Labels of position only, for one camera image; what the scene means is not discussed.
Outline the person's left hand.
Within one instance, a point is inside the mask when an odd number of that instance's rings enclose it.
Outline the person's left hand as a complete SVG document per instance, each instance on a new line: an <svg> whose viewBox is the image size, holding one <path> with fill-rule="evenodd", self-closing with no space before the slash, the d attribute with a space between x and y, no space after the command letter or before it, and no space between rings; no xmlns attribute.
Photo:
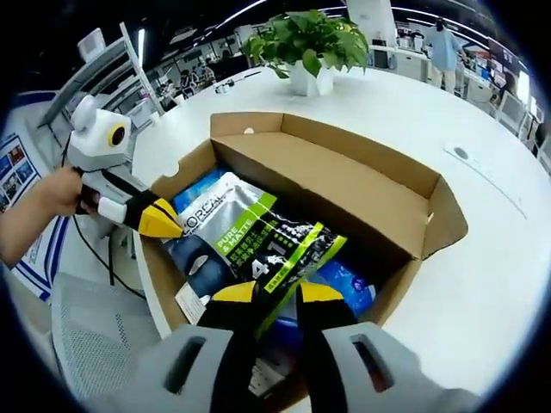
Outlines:
<svg viewBox="0 0 551 413"><path fill-rule="evenodd" d="M92 192L92 199L84 200L82 177L74 167L64 166L56 169L42 180L42 187L48 206L56 215L97 214L99 195Z"/></svg>

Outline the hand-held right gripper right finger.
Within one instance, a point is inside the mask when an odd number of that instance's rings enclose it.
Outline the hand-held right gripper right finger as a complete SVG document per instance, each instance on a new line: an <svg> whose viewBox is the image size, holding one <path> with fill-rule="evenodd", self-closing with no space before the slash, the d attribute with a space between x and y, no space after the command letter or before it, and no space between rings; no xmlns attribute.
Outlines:
<svg viewBox="0 0 551 413"><path fill-rule="evenodd" d="M314 412L428 412L433 384L418 357L371 322L358 322L344 297L302 282L297 315Z"/></svg>

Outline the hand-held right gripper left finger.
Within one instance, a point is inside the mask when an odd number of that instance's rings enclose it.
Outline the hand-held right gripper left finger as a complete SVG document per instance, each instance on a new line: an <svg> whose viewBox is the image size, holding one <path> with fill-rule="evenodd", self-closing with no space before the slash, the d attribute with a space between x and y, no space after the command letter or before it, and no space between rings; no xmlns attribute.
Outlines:
<svg viewBox="0 0 551 413"><path fill-rule="evenodd" d="M124 410L252 412L256 290L254 281L220 290L198 324L181 326L149 349L124 389Z"/></svg>

